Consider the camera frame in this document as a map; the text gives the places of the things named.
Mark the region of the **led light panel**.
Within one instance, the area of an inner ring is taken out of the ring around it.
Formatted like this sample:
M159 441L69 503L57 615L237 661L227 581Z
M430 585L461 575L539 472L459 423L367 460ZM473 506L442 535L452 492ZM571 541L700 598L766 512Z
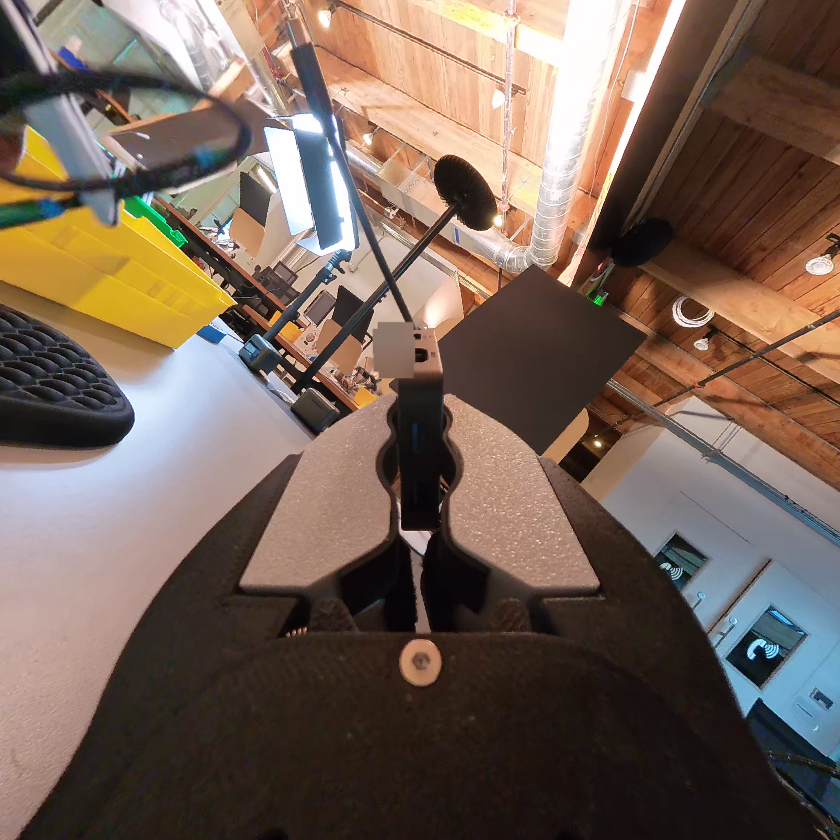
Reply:
M264 135L280 200L292 235L315 256L360 244L347 185L320 120L310 113L285 125L265 126Z

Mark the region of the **silver air duct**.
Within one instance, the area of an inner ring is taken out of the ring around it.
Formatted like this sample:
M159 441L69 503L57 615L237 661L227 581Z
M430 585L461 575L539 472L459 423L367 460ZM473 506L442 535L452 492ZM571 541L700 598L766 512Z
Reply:
M462 249L509 272L548 268L636 2L330 2L317 17L342 70L340 106L369 128L351 160L405 213L431 223L433 163L472 158L497 196Z

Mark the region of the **dark pole base block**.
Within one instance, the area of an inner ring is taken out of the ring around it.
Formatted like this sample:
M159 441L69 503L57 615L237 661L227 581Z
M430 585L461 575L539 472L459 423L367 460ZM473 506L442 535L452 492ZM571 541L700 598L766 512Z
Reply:
M311 387L301 391L290 405L290 410L315 435L322 434L341 418L341 412L336 405Z

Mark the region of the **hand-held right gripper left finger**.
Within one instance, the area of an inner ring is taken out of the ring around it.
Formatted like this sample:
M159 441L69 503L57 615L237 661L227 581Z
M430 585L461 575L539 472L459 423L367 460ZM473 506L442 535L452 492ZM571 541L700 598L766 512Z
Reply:
M390 550L396 501L383 457L394 437L384 395L307 446L239 586L251 595L336 595L340 578Z

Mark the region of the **black round ceiling fixture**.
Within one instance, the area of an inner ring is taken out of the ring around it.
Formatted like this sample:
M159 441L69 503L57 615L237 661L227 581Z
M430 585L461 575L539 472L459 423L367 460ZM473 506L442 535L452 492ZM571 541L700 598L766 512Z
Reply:
M619 267L641 266L658 256L673 236L674 229L670 222L659 217L648 217L613 242L611 260Z

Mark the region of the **black disc on pole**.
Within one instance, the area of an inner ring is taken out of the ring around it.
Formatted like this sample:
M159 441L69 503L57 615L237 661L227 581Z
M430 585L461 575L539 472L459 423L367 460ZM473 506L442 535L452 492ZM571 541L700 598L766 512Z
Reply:
M402 261L394 269L386 264L381 265L384 280L381 285L364 301L351 318L342 326L339 332L329 341L316 359L299 377L291 390L299 395L309 388L316 374L331 358L334 351L351 336L361 321L372 313L374 307L390 291L403 320L410 330L414 329L414 320L409 311L397 281L407 271L408 267L425 251L448 222L456 217L462 224L475 230L490 228L497 214L496 198L485 178L470 163L458 156L448 154L437 161L434 168L434 185L440 199L446 208L434 224L429 227L425 235L412 247Z

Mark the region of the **green plastic bin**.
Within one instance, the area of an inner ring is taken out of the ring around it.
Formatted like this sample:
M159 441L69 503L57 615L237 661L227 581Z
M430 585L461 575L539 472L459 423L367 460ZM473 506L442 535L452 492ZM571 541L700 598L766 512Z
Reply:
M187 239L184 234L168 224L166 219L142 198L130 196L123 199L125 211L135 218L147 219L163 236L177 248L182 248Z

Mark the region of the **black light stand pole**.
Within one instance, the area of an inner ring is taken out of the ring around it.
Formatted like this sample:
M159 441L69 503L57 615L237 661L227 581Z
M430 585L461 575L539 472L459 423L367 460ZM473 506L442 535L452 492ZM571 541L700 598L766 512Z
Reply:
M268 360L273 362L273 366L269 368L267 366L268 362L265 362L263 365L265 371L272 371L276 369L278 364L282 361L282 356L273 344L273 340L280 334L287 324L297 320L302 305L310 298L313 292L319 288L320 285L326 286L335 280L336 271L341 274L344 273L344 269L341 268L341 264L349 262L352 254L352 251L345 249L336 251L329 258L328 262L317 272L304 291L302 291L290 304L290 306L283 311L280 318L270 326L269 330L265 333L264 338L269 346Z

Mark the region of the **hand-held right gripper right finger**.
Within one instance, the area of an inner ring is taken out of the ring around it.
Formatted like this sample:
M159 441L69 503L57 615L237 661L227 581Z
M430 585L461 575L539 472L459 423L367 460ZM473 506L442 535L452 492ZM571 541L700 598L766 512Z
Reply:
M530 595L593 595L600 582L540 457L519 436L461 401L444 398L456 476L444 504L455 550L494 584Z

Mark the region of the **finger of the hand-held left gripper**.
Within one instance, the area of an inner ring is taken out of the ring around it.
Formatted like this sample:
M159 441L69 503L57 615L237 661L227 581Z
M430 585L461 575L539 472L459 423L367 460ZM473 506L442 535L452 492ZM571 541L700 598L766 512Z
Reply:
M25 2L2 1L2 175L14 174L25 131L46 140L71 182L106 185L108 159L81 112L77 95L41 38Z

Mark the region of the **dark grey port hub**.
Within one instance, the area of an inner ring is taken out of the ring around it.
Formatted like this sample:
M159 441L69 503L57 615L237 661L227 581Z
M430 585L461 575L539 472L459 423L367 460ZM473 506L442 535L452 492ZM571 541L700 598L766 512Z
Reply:
M395 430L400 471L402 530L440 526L441 478L445 465L443 366L431 329L409 334L410 374L398 381Z

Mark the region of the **phone booth window sign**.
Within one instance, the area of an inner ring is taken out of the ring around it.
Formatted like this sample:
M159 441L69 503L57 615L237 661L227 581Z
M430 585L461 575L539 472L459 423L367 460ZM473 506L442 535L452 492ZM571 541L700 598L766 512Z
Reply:
M769 605L726 655L726 663L759 689L777 674L808 633Z
M677 532L668 538L654 557L659 569L665 572L681 591L697 576L708 560L705 553Z

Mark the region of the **yellow plastic bin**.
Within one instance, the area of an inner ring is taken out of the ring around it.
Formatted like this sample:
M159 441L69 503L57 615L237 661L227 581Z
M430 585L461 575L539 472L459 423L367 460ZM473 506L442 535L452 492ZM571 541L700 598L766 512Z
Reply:
M234 300L146 217L88 207L1 233L1 279L172 349Z

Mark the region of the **black mesh cushion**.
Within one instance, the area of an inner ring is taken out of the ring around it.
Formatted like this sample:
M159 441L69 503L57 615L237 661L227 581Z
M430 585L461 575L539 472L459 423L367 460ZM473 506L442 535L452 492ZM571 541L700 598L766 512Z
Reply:
M133 407L100 363L64 333L1 306L1 443L105 448L134 426Z

